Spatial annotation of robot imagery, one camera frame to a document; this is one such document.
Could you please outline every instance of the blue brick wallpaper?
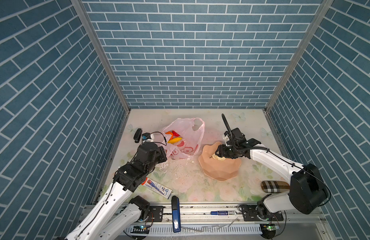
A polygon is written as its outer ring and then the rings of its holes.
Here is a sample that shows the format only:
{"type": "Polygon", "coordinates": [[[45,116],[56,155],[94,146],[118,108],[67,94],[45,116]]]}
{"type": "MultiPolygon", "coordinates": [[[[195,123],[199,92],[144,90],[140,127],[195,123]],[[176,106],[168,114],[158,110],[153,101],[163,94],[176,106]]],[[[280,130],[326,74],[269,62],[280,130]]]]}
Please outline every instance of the blue brick wallpaper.
{"type": "Polygon", "coordinates": [[[335,236],[370,240],[370,0],[334,0],[270,114],[289,155],[320,168],[335,236]]]}
{"type": "Polygon", "coordinates": [[[65,236],[125,111],[70,0],[0,0],[0,239],[65,236]]]}
{"type": "Polygon", "coordinates": [[[84,0],[131,108],[264,108],[321,0],[84,0]]]}

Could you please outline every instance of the metal frame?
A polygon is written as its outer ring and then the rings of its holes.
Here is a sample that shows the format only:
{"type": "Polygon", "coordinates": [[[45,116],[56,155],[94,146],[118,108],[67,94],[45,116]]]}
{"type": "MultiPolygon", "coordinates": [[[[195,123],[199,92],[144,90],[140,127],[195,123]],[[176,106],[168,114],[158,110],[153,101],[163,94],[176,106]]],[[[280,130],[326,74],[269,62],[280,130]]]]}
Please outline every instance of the metal frame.
{"type": "Polygon", "coordinates": [[[321,24],[324,16],[326,15],[327,11],[329,10],[333,0],[323,0],[321,5],[318,7],[317,12],[315,13],[315,16],[308,26],[305,35],[303,36],[300,44],[298,45],[297,50],[295,51],[294,55],[292,56],[292,59],[290,60],[289,65],[286,67],[285,71],[283,72],[283,75],[277,85],[277,87],[274,89],[274,92],[272,96],[270,97],[269,102],[267,102],[265,106],[265,110],[267,112],[270,111],[270,109],[273,107],[275,101],[278,98],[278,95],[281,93],[283,87],[286,85],[287,81],[289,80],[290,75],[293,73],[295,67],[297,66],[298,61],[303,55],[303,52],[305,51],[306,47],[308,46],[310,40],[314,36],[315,31],[318,29],[319,25],[321,24]]]}
{"type": "MultiPolygon", "coordinates": [[[[217,215],[204,215],[203,213],[209,213],[210,211],[218,211],[218,210],[235,210],[238,211],[239,204],[249,204],[249,205],[256,205],[256,202],[218,202],[218,203],[207,203],[207,202],[198,202],[198,203],[181,203],[180,204],[180,212],[181,212],[181,224],[182,225],[198,225],[198,226],[206,226],[206,225],[213,225],[213,224],[232,224],[232,227],[241,227],[247,224],[264,224],[269,222],[245,222],[243,219],[242,213],[238,213],[237,215],[232,216],[217,216],[217,215]]],[[[123,204],[120,208],[115,212],[114,217],[116,217],[126,206],[127,204],[123,204]]],[[[152,202],[151,206],[159,205],[163,206],[163,221],[156,222],[155,226],[158,227],[171,227],[172,225],[172,206],[170,203],[162,203],[162,202],[152,202]]],[[[86,205],[80,221],[82,221],[87,214],[93,209],[94,205],[86,205]]],[[[286,211],[287,218],[285,219],[286,223],[313,223],[316,225],[317,230],[322,238],[322,240],[335,240],[334,234],[332,233],[326,218],[324,217],[321,209],[316,208],[311,214],[302,214],[297,210],[289,210],[286,211]]],[[[173,233],[168,233],[167,236],[174,236],[173,233]]]]}
{"type": "Polygon", "coordinates": [[[264,115],[267,120],[267,123],[269,124],[270,130],[273,134],[274,140],[276,141],[278,148],[280,149],[281,155],[290,159],[290,156],[286,150],[285,145],[283,144],[283,141],[281,139],[281,136],[278,133],[277,128],[273,124],[273,119],[271,118],[270,114],[264,110],[264,115]]]}
{"type": "Polygon", "coordinates": [[[126,101],[122,90],[120,88],[120,85],[118,84],[117,78],[112,70],[112,67],[109,63],[108,58],[106,57],[105,51],[102,48],[102,45],[100,43],[100,40],[98,39],[98,36],[96,34],[96,31],[94,30],[94,27],[92,25],[92,22],[89,19],[89,15],[85,10],[84,4],[82,3],[82,0],[71,0],[74,9],[77,12],[78,18],[81,20],[82,25],[85,28],[86,33],[88,34],[88,37],[102,63],[102,66],[104,67],[106,74],[109,77],[109,80],[111,81],[115,92],[117,93],[117,96],[119,97],[122,105],[125,108],[126,113],[130,112],[130,107],[128,105],[128,102],[126,101]]]}
{"type": "Polygon", "coordinates": [[[122,125],[121,125],[121,127],[120,127],[120,129],[118,131],[118,135],[117,135],[116,141],[114,142],[114,145],[113,145],[111,154],[110,154],[109,159],[108,159],[108,161],[106,163],[106,166],[105,166],[104,171],[102,173],[101,179],[100,179],[99,184],[97,186],[96,193],[93,196],[93,199],[92,199],[91,202],[97,201],[97,199],[100,197],[101,190],[102,190],[103,186],[105,185],[105,181],[106,181],[106,178],[108,177],[109,170],[110,170],[110,168],[112,166],[112,162],[113,162],[115,153],[116,153],[117,148],[118,148],[118,146],[120,144],[122,134],[124,133],[126,122],[128,121],[128,118],[129,118],[129,114],[130,113],[126,113],[125,118],[124,118],[124,121],[122,122],[122,125]]]}

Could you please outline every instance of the blue marker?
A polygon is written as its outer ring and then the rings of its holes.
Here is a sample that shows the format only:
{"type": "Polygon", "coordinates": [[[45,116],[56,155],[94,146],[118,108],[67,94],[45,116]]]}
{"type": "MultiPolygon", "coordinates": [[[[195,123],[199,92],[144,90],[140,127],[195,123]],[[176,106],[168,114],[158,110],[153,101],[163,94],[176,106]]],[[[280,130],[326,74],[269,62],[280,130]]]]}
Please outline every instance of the blue marker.
{"type": "Polygon", "coordinates": [[[211,215],[236,215],[236,211],[211,211],[211,215]]]}

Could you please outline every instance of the pink plastic bag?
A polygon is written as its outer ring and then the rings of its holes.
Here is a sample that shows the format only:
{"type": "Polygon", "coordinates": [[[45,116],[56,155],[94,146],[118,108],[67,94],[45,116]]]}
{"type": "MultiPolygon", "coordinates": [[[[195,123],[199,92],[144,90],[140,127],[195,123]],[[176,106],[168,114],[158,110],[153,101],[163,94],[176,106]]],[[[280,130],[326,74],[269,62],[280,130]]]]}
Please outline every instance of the pink plastic bag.
{"type": "MultiPolygon", "coordinates": [[[[176,145],[168,143],[167,146],[163,146],[167,150],[166,157],[168,159],[182,159],[197,154],[204,136],[205,122],[201,118],[178,118],[165,127],[163,133],[173,130],[182,137],[182,140],[176,145]],[[194,131],[193,126],[196,119],[202,124],[194,131]]],[[[165,134],[165,137],[168,141],[171,135],[165,134]]]]}

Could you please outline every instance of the yellow object in bag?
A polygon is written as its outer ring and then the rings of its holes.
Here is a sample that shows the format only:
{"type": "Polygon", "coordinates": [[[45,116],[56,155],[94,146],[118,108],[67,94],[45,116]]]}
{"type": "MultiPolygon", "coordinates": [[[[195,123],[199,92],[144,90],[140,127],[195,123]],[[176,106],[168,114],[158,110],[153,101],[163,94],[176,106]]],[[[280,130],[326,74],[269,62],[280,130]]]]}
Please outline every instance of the yellow object in bag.
{"type": "Polygon", "coordinates": [[[181,141],[181,139],[182,139],[182,137],[175,137],[175,138],[169,140],[168,143],[173,144],[173,143],[181,141]]]}

